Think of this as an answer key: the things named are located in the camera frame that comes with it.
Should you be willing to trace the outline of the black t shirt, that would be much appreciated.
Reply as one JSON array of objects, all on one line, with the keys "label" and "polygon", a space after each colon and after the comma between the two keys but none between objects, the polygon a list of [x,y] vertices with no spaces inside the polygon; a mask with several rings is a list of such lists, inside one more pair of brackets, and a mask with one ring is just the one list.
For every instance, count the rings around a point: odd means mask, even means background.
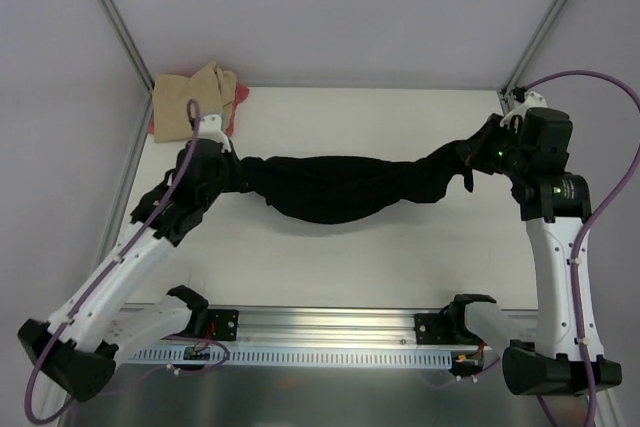
[{"label": "black t shirt", "polygon": [[362,156],[244,157],[230,175],[228,193],[256,193],[281,214],[305,222],[354,222],[400,201],[435,204],[453,177],[474,189],[467,157],[479,140],[475,132],[415,161]]}]

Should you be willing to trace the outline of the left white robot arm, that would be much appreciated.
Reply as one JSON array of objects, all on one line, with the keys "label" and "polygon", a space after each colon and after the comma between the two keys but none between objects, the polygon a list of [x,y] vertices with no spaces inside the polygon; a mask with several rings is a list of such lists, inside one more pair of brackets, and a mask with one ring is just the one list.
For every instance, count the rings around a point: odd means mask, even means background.
[{"label": "left white robot arm", "polygon": [[177,334],[203,337],[208,302],[184,285],[126,320],[117,315],[152,268],[202,222],[238,168],[231,143],[188,143],[175,167],[140,199],[124,237],[85,284],[47,320],[28,319],[20,327],[18,339],[33,365],[86,402],[137,351]]}]

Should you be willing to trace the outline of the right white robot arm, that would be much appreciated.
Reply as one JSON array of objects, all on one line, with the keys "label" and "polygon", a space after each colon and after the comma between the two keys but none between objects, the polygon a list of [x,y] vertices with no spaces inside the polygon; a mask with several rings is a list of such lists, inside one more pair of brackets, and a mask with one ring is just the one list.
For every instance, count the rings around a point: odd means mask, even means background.
[{"label": "right white robot arm", "polygon": [[511,182],[532,249],[538,314],[528,336],[492,297],[458,294],[446,329],[458,343],[477,338],[498,354],[515,395],[578,396],[622,382],[620,364],[605,356],[588,298],[584,242],[592,211],[586,180],[566,170],[572,131],[568,114],[533,107],[490,115],[457,149],[468,167]]}]

